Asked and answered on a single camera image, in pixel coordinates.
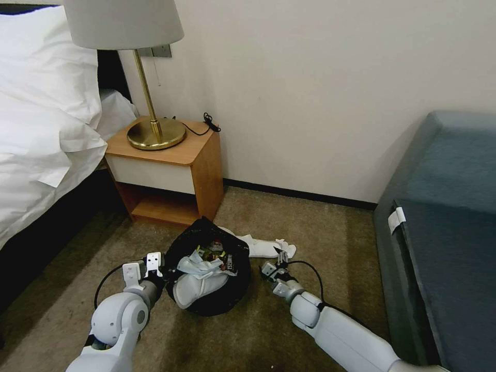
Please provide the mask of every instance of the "black cable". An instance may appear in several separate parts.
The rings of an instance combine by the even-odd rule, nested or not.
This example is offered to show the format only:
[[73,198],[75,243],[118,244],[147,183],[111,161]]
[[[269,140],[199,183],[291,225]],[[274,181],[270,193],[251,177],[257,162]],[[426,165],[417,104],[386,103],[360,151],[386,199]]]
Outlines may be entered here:
[[98,307],[98,293],[100,292],[100,289],[102,288],[103,283],[105,283],[105,281],[108,279],[109,276],[111,276],[113,273],[115,273],[117,270],[119,270],[122,267],[122,265],[124,265],[124,264],[122,263],[119,266],[114,267],[111,271],[109,271],[108,274],[103,277],[102,281],[98,285],[97,291],[95,292],[95,298],[93,299],[93,305],[95,306],[95,310]]
[[316,268],[314,268],[312,265],[310,265],[308,262],[306,261],[291,261],[291,262],[288,262],[288,265],[290,264],[296,264],[296,263],[299,263],[299,264],[305,264],[305,265],[308,265],[312,268],[312,270],[315,272],[315,274],[317,274],[317,278],[319,279],[319,284],[320,284],[320,300],[322,301],[322,303],[318,306],[319,310],[322,311],[322,309],[324,308],[324,306],[328,306],[328,307],[331,307],[335,310],[338,310],[339,312],[345,314],[346,316],[348,316],[349,318],[353,319],[355,322],[357,322],[358,324],[360,324],[361,326],[365,327],[366,329],[370,330],[369,327],[367,327],[361,320],[359,320],[358,318],[356,318],[355,316],[351,315],[349,312],[337,307],[337,306],[334,306],[334,305],[331,305],[330,303],[326,302],[324,300],[324,287],[322,285],[322,278],[320,277],[318,271]]
[[219,133],[221,131],[221,128],[219,128],[218,126],[216,126],[213,122],[212,122],[212,117],[207,113],[207,112],[204,112],[203,113],[203,122],[208,125],[208,128],[205,132],[203,133],[197,133],[195,132],[193,129],[191,129],[190,127],[188,127],[185,123],[183,123],[182,121],[180,121],[181,124],[183,124],[186,128],[188,128],[191,132],[193,132],[194,134],[196,134],[197,136],[202,136],[204,134],[207,134],[208,131],[211,129],[212,131],[216,132],[216,133]]
[[288,265],[291,265],[291,264],[303,264],[303,263],[305,265],[309,266],[315,272],[315,274],[317,275],[317,278],[319,279],[319,284],[320,284],[320,300],[325,304],[326,302],[324,300],[324,285],[322,284],[322,278],[320,277],[320,274],[317,271],[317,269],[314,268],[312,265],[310,265],[306,261],[291,261],[291,262],[288,262]]

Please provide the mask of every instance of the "sofa cushion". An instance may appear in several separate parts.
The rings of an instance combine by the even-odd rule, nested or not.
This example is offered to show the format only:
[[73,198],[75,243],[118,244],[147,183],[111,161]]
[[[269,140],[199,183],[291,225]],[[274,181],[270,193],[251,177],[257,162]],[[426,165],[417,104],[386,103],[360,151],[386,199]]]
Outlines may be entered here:
[[496,215],[395,203],[443,366],[496,370]]
[[429,125],[438,130],[394,197],[496,213],[496,115],[435,111]]

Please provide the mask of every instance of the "nightstand drawer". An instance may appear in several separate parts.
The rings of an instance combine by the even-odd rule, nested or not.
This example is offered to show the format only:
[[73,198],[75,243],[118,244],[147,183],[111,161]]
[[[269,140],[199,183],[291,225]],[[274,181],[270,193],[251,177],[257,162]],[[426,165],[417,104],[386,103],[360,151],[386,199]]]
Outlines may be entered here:
[[105,158],[114,179],[118,182],[188,194],[195,193],[191,168],[188,166],[109,155]]

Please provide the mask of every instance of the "wall outlet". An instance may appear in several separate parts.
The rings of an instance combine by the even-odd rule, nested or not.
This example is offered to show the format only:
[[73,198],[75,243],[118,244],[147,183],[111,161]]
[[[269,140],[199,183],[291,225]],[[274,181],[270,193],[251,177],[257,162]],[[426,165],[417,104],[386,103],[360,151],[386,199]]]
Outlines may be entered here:
[[169,44],[154,46],[153,48],[141,48],[138,49],[138,53],[141,57],[172,58],[171,46]]

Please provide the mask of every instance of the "baseboard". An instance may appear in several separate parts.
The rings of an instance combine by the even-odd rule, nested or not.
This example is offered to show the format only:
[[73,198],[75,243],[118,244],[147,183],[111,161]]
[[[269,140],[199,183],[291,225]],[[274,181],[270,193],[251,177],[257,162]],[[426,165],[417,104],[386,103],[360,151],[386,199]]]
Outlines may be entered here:
[[271,193],[271,194],[297,197],[300,199],[307,199],[307,200],[315,200],[317,202],[338,204],[338,205],[342,205],[342,206],[346,206],[346,207],[354,207],[354,208],[360,208],[360,209],[366,209],[366,210],[374,210],[377,206],[376,203],[370,203],[368,201],[365,202],[365,201],[361,201],[361,200],[347,199],[347,198],[341,198],[341,197],[337,197],[337,196],[315,194],[315,193],[290,190],[290,189],[282,189],[282,188],[278,188],[278,187],[274,187],[274,186],[267,186],[267,185],[251,183],[251,182],[231,180],[229,178],[224,178],[224,184],[226,186],[239,187],[242,189],[262,191],[262,192],[267,192],[267,193]]

